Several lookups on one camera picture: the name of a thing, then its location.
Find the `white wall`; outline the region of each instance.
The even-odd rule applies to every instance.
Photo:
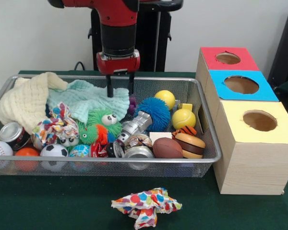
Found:
[[[288,0],[185,0],[172,13],[166,71],[196,71],[200,46],[243,46],[267,77],[288,15]],[[0,0],[0,86],[19,70],[93,68],[89,9],[47,0]]]

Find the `yellow square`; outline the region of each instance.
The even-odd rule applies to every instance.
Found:
[[[281,102],[222,100],[221,104],[236,142],[288,144],[288,113]]]

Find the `blue spiky ball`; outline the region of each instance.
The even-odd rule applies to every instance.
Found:
[[[138,105],[135,116],[139,111],[149,114],[153,120],[153,123],[147,128],[148,131],[161,132],[168,127],[170,112],[164,101],[155,97],[146,98]]]

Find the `blue square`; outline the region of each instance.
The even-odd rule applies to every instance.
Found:
[[[210,76],[223,100],[279,101],[260,71],[211,70]]]

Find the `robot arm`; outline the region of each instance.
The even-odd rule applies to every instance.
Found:
[[[100,18],[102,52],[97,54],[98,69],[107,77],[108,97],[113,97],[110,76],[130,74],[129,92],[133,93],[134,73],[140,66],[140,54],[134,48],[139,0],[48,0],[58,8],[95,8]]]

